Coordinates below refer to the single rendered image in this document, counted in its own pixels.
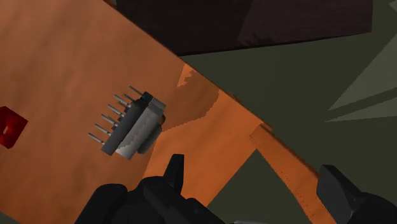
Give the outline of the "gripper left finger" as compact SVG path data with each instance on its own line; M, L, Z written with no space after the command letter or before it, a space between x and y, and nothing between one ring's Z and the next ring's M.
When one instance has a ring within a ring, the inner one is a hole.
M184 161L174 154L163 176L144 178L131 191L114 183L98 187L74 224L224 224L197 199L181 195Z

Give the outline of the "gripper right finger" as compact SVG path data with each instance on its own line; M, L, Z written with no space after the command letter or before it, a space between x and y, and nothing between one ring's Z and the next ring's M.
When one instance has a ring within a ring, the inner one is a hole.
M322 165L317 196L337 224L397 224L397 206L362 192L334 165Z

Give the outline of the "grey pronged rack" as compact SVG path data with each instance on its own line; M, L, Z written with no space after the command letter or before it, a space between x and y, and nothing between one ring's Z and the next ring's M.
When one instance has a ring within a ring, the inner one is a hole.
M157 140L165 121L164 111L166 108L164 103L150 93L140 92L134 87L130 87L130 89L139 94L138 99L124 94L124 97L128 99L125 101L118 95L114 95L118 103L124 107L123 111L108 105L108 108L118 115L117 120L101 115L112 125L112 131L108 131L98 124L95 125L108 135L107 140L103 141L91 133L88 134L102 144L101 151L107 155L117 153L127 160L130 160L136 153L145 154Z

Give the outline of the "orange wooden table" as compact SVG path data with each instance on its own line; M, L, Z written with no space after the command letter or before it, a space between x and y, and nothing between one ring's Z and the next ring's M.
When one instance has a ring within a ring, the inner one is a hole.
M145 155L101 151L116 96L147 91L166 121ZM103 0L0 0L0 106L27 120L0 145L0 211L21 224L73 224L105 183L134 188L185 155L182 194L204 205L260 150L314 224L335 224L317 177L262 121Z

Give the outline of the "red box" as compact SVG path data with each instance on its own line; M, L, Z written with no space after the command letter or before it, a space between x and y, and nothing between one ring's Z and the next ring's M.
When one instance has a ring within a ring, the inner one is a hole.
M0 144L12 148L28 121L6 106L0 107Z

